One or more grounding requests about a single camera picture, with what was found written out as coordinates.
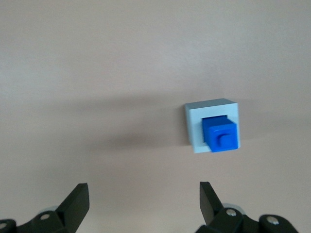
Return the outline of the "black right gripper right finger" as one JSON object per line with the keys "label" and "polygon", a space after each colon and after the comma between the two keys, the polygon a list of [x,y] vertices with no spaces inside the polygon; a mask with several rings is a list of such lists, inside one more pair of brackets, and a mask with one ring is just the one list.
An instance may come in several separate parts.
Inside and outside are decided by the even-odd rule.
{"label": "black right gripper right finger", "polygon": [[296,233],[285,218],[261,215],[258,221],[234,207],[224,207],[209,182],[200,182],[200,209],[205,221],[198,233]]}

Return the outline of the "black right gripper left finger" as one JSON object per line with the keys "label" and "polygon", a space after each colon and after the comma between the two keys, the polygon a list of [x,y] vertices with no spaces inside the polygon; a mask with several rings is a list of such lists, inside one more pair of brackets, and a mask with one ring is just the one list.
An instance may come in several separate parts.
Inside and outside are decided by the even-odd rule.
{"label": "black right gripper left finger", "polygon": [[75,233],[89,211],[87,183],[78,184],[53,211],[44,211],[18,226],[13,219],[2,219],[2,233]]}

